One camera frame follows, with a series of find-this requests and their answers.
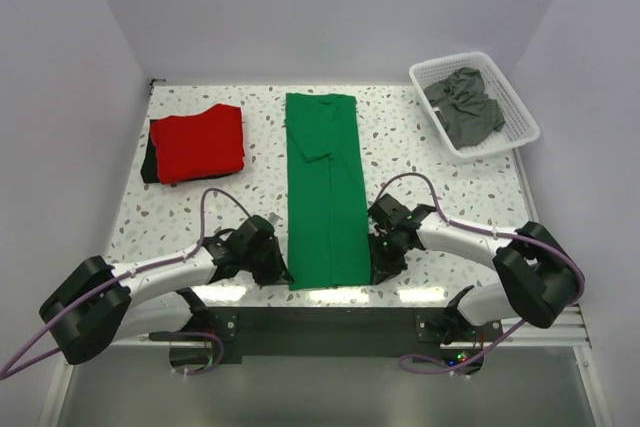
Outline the green t-shirt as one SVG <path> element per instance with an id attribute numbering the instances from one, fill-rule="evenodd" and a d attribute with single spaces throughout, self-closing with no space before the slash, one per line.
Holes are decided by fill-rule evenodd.
<path id="1" fill-rule="evenodd" d="M 371 282 L 356 98 L 288 93 L 288 247 L 293 290 Z"/>

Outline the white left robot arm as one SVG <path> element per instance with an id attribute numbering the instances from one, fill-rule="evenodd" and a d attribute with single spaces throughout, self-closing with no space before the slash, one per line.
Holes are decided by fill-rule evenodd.
<path id="1" fill-rule="evenodd" d="M 50 325 L 66 361 L 79 365 L 126 337 L 162 331 L 200 337 L 207 314 L 194 288 L 231 279 L 240 271 L 250 273 L 260 286 L 294 281 L 274 226 L 259 215 L 147 263 L 87 258 L 42 304 L 39 315 Z"/>

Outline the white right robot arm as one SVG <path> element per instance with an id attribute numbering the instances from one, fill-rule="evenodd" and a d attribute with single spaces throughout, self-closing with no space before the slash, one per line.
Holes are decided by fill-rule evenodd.
<path id="1" fill-rule="evenodd" d="M 445 220 L 433 206 L 409 209 L 389 194 L 374 202 L 368 216 L 374 223 L 368 242 L 375 284 L 406 270 L 411 250 L 452 254 L 497 274 L 491 285 L 463 288 L 428 321 L 443 345 L 469 339 L 488 323 L 514 317 L 547 329 L 584 291 L 583 276 L 539 223 L 491 231 Z"/>

